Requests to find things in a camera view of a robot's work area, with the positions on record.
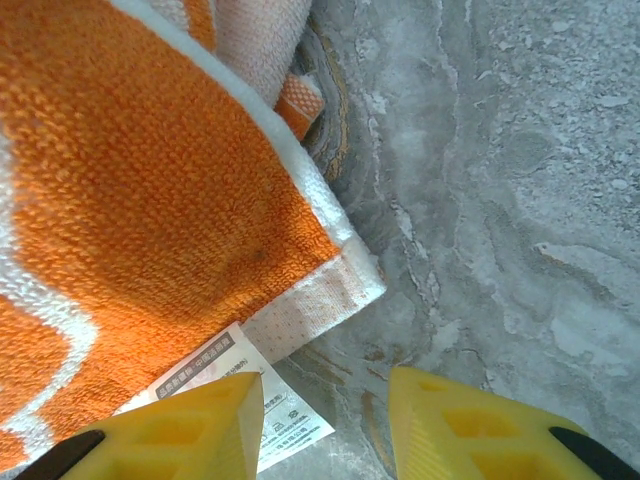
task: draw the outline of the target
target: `white label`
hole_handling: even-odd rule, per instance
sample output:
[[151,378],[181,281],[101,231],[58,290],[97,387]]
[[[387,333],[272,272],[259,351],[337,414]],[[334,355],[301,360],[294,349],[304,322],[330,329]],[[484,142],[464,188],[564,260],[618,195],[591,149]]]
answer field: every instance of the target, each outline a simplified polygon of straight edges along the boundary
[[334,432],[333,427],[280,378],[244,336],[237,323],[184,358],[116,413],[123,413],[239,372],[260,372],[262,375],[264,427],[258,472]]

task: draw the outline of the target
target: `white towel stripe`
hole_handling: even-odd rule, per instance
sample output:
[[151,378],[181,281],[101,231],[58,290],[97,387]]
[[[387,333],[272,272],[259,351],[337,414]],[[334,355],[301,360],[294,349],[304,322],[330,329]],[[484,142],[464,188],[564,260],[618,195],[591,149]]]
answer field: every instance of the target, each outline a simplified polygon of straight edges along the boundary
[[80,305],[42,284],[16,262],[14,252],[18,246],[11,223],[14,209],[12,166],[10,142],[0,133],[0,295],[42,320],[44,325],[55,328],[70,346],[66,360],[49,385],[0,426],[24,441],[25,452],[32,461],[53,446],[51,429],[37,411],[78,373],[98,335],[98,328]]

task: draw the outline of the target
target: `gray marble floor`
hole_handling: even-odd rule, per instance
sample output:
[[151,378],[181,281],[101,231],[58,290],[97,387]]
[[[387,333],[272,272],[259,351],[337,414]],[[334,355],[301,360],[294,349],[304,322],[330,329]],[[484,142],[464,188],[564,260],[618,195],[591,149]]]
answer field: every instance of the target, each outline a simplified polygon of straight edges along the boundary
[[309,148],[385,272],[278,370],[337,432],[260,478],[394,478],[416,367],[581,424],[640,467],[640,3],[317,0]]

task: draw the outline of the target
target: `care label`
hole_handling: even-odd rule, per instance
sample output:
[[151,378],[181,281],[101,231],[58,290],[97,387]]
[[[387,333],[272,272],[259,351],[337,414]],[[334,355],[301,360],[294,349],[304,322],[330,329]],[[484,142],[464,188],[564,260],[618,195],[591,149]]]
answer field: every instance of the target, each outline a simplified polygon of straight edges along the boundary
[[237,323],[184,358],[116,413],[123,413],[239,372],[259,372],[262,376],[264,427],[258,472],[334,432],[333,427],[280,378],[244,336]]

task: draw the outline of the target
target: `towel fold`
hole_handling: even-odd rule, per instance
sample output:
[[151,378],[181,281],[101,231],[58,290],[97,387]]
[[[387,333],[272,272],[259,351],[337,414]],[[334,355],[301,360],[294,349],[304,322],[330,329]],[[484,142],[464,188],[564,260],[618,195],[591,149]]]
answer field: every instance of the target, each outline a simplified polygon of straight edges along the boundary
[[245,83],[208,5],[0,2],[0,470],[235,321],[275,362],[384,291],[273,111],[318,92]]

